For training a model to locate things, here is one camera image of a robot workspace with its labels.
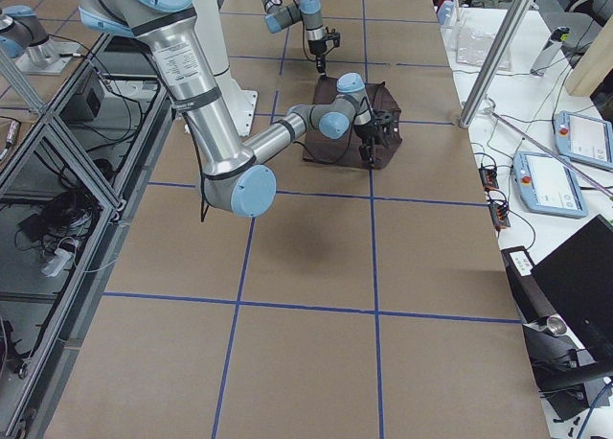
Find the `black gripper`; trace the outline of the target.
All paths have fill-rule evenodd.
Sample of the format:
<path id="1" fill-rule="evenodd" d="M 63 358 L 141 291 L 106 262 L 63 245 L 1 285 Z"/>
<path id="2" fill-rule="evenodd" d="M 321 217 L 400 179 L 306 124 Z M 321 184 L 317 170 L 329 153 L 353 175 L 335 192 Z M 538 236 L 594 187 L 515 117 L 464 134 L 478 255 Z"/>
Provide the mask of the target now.
<path id="1" fill-rule="evenodd" d="M 375 165 L 375 149 L 373 146 L 381 144 L 376 120 L 371 119 L 368 123 L 357 125 L 356 135 L 362 141 L 359 152 L 364 165 L 373 167 Z"/>
<path id="2" fill-rule="evenodd" d="M 327 76 L 327 63 L 325 54 L 328 50 L 328 44 L 324 39 L 309 40 L 307 42 L 309 53 L 315 57 L 316 70 L 321 78 Z"/>

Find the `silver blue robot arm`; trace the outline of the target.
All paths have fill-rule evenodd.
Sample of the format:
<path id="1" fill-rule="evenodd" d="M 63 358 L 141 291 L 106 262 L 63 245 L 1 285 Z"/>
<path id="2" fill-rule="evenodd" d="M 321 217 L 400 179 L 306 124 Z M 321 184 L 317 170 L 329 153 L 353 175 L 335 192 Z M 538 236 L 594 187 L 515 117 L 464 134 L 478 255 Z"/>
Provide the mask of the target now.
<path id="1" fill-rule="evenodd" d="M 271 34 L 301 23 L 304 29 L 303 42 L 307 42 L 310 58 L 316 70 L 324 78 L 327 75 L 326 56 L 340 45 L 340 34 L 324 25 L 320 0 L 261 0 L 264 7 L 264 22 Z"/>
<path id="2" fill-rule="evenodd" d="M 224 49 L 217 0 L 79 0 L 82 23 L 99 32 L 146 44 L 158 78 L 200 150 L 202 206 L 255 218 L 272 204 L 277 182 L 265 163 L 303 134 L 338 139 L 354 130 L 367 150 L 379 137 L 366 86 L 357 73 L 341 76 L 329 104 L 299 104 L 242 140 L 207 59 Z"/>

